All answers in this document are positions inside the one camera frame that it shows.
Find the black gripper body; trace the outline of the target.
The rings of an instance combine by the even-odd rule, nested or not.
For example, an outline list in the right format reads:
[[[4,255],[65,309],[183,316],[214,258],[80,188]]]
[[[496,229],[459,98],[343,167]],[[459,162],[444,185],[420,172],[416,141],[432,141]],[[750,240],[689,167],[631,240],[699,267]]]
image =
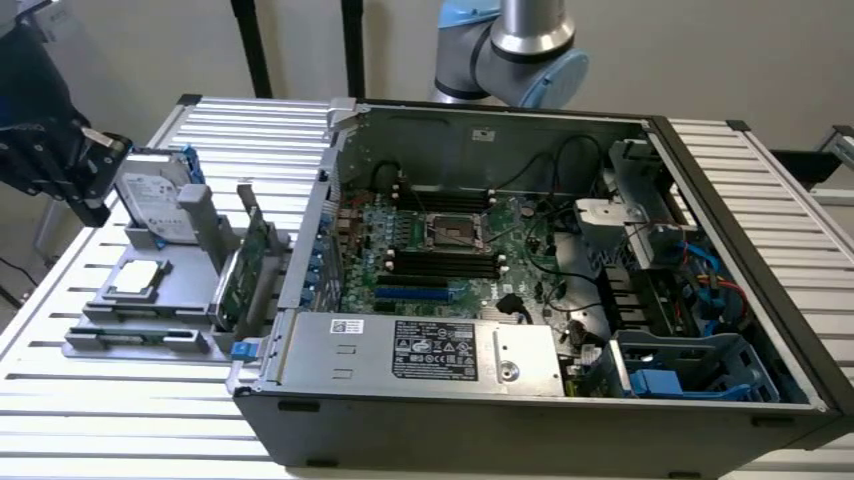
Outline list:
[[[40,138],[60,150],[80,150],[88,126],[37,32],[15,22],[1,37],[1,143]]]

